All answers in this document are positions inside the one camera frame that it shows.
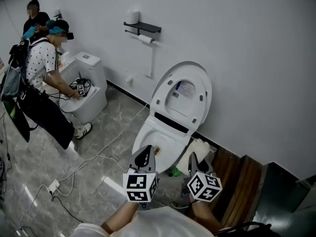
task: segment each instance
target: marble floor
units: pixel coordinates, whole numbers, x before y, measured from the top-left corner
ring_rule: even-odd
[[[20,226],[31,227],[38,237],[68,237],[79,224],[67,214],[60,202],[51,201],[51,195],[45,187],[38,193],[36,202],[27,215],[32,199],[40,185],[49,186],[54,179],[67,177],[85,159],[91,158],[111,142],[143,108],[141,104],[109,87],[107,90],[107,107],[92,122],[93,130],[82,140],[75,141],[72,147],[63,150],[43,129],[31,132],[31,140],[26,143],[10,119],[5,115],[8,150],[11,155],[12,169],[7,174],[7,191],[4,194],[3,210],[15,236],[14,229]],[[1,105],[0,117],[3,114]],[[133,142],[149,109],[145,108],[129,124],[122,135],[101,153],[111,157],[126,168]],[[3,119],[0,120],[0,155],[6,160],[6,144]],[[57,195],[64,206],[85,223],[102,224],[124,202],[125,197],[104,182],[106,177],[122,186],[122,170],[113,160],[97,157],[87,166],[75,173],[74,188],[69,196]],[[183,176],[168,177],[159,175],[160,182],[155,194],[155,201],[150,207],[169,205],[172,199],[178,199]],[[72,187],[72,177],[61,182],[59,189],[68,194]]]

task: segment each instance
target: white shirt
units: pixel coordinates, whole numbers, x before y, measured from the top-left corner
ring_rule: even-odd
[[[47,38],[40,38],[32,45]],[[31,47],[26,58],[26,79],[31,80],[30,85],[43,90],[43,81],[46,72],[58,70],[57,48],[48,42],[42,42]]]
[[[163,207],[137,211],[133,220],[109,235],[100,226],[80,224],[71,237],[214,237],[199,223],[180,212]]]

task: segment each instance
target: black shirt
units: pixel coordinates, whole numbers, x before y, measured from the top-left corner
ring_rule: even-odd
[[[28,21],[25,22],[23,28],[23,34],[25,34],[30,27],[32,26],[45,26],[46,22],[49,20],[49,16],[45,12],[39,12],[35,18],[29,18]],[[48,34],[48,31],[40,31],[35,33],[33,37],[30,38],[30,43],[45,37]]]

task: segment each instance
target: wooden platform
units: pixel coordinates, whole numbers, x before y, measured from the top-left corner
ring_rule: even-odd
[[[260,193],[262,165],[248,156],[239,158],[220,148],[212,166],[223,186],[221,194],[209,205],[214,216],[224,227],[249,221]]]

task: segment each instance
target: white wall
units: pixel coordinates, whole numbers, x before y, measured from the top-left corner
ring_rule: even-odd
[[[0,0],[0,57],[5,64],[9,60],[10,49],[19,43],[23,34],[23,26],[28,19],[26,6],[29,1],[31,0],[4,0],[7,12],[3,0]]]
[[[213,83],[202,135],[239,156],[275,161],[299,178],[315,174],[316,0],[40,2],[49,14],[60,7],[69,22],[76,39],[66,49],[101,57],[110,81],[147,102],[172,65],[202,64]],[[16,0],[12,14],[22,28],[18,5],[25,3]],[[129,8],[162,27],[153,53],[124,32]],[[152,55],[154,80],[144,76]],[[134,74],[133,86],[126,85],[123,80]]]

